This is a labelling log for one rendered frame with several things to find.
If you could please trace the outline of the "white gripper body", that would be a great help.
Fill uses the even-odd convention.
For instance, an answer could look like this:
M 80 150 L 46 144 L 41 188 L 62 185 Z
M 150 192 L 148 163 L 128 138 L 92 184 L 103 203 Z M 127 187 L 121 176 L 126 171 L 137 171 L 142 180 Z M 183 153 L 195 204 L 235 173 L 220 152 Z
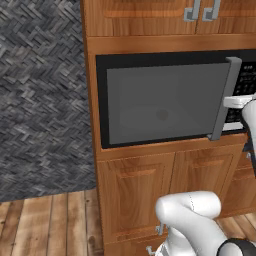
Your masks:
M 228 96 L 224 98 L 223 106 L 232 109 L 243 109 L 244 106 L 252 100 L 256 100 L 256 94 Z

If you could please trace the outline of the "wooden cupboard door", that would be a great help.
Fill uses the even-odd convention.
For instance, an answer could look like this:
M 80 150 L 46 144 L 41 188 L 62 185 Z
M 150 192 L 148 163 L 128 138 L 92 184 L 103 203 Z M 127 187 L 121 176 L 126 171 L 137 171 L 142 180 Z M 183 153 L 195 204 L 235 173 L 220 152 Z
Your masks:
M 184 9 L 194 0 L 81 0 L 89 37 L 194 34 L 197 20 L 186 22 Z
M 241 144 L 180 151 L 175 155 L 169 192 L 213 191 L 223 198 L 223 187 L 240 159 Z
M 203 11 L 214 0 L 201 0 L 196 32 L 206 34 L 256 34 L 256 0 L 221 0 L 218 18 L 203 21 Z
M 155 233 L 155 203 L 169 192 L 173 163 L 173 153 L 97 163 L 105 243 Z

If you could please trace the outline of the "wooden drawer front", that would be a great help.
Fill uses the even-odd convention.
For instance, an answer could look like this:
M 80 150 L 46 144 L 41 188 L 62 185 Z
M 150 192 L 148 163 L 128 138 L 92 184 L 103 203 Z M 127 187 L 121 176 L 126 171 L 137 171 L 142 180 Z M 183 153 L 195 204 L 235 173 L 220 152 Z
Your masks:
M 151 246 L 156 251 L 167 235 L 153 235 L 104 245 L 104 256 L 149 256 L 146 250 Z
M 243 152 L 227 191 L 223 216 L 233 216 L 256 211 L 256 177 L 246 152 Z

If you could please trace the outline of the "wooden cabinet frame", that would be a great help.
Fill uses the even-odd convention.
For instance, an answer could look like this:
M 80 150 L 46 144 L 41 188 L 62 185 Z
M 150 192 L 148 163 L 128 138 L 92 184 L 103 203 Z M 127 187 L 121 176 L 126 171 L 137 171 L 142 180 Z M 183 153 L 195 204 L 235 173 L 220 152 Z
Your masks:
M 228 108 L 219 140 L 208 135 L 227 57 L 242 60 L 232 96 L 256 93 L 255 33 L 89 37 L 81 18 L 97 192 L 99 161 L 167 153 L 175 161 L 180 151 L 237 144 L 251 160 L 241 109 Z

